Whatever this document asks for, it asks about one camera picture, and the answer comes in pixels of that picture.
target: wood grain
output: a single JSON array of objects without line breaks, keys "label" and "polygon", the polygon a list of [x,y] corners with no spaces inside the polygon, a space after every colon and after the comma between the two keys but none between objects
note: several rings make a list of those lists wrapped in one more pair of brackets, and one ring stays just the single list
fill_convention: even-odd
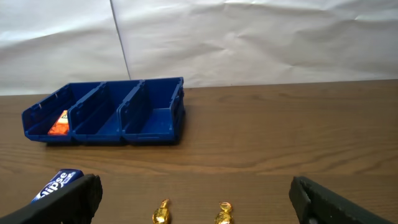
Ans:
[{"label": "wood grain", "polygon": [[29,203],[61,168],[99,174],[93,223],[150,223],[165,197],[173,224],[298,223],[287,192],[306,175],[398,222],[398,80],[185,89],[178,146],[47,146],[21,113],[44,95],[0,97],[0,215]]}]

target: blue plastic bin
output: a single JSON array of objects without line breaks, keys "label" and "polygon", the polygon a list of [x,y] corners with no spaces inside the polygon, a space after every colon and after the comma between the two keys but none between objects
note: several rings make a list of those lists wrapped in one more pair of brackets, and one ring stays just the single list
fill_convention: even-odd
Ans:
[{"label": "blue plastic bin", "polygon": [[183,97],[183,78],[142,82],[120,108],[123,138],[131,143],[178,141]]},{"label": "blue plastic bin", "polygon": [[48,135],[48,131],[61,116],[62,111],[69,110],[79,99],[100,82],[70,83],[31,106],[22,113],[25,136],[33,141],[70,142],[72,134]]},{"label": "blue plastic bin", "polygon": [[70,131],[80,142],[120,142],[119,107],[140,80],[103,82],[69,110]]},{"label": "blue plastic bin", "polygon": [[[70,83],[22,113],[27,138],[41,142],[177,142],[183,78]],[[67,135],[48,135],[68,110]]]}]

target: gold wrapped candy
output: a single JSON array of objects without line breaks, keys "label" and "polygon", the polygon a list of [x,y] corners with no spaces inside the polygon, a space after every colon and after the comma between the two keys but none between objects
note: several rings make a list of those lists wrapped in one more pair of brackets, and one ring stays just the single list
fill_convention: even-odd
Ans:
[{"label": "gold wrapped candy", "polygon": [[167,206],[169,205],[170,200],[166,199],[160,204],[160,208],[158,208],[154,215],[152,216],[152,221],[154,224],[168,224],[169,223],[169,210]]},{"label": "gold wrapped candy", "polygon": [[232,224],[233,218],[230,214],[232,212],[232,205],[228,202],[221,202],[220,208],[222,211],[217,215],[215,223],[216,224]]}]

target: orange object in bin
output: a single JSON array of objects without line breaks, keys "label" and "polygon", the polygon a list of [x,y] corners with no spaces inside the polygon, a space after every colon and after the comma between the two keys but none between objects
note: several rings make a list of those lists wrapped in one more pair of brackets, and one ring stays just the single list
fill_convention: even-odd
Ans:
[{"label": "orange object in bin", "polygon": [[66,135],[69,131],[69,124],[68,124],[68,111],[64,110],[61,116],[58,118],[57,122],[51,127],[48,134],[51,135]]}]

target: white paper sheet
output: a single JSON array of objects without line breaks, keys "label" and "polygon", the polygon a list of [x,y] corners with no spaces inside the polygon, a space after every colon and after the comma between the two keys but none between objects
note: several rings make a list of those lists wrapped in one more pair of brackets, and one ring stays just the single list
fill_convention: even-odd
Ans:
[{"label": "white paper sheet", "polygon": [[112,0],[132,79],[185,86],[398,78],[396,0]]},{"label": "white paper sheet", "polygon": [[0,95],[129,79],[109,0],[0,0]]}]

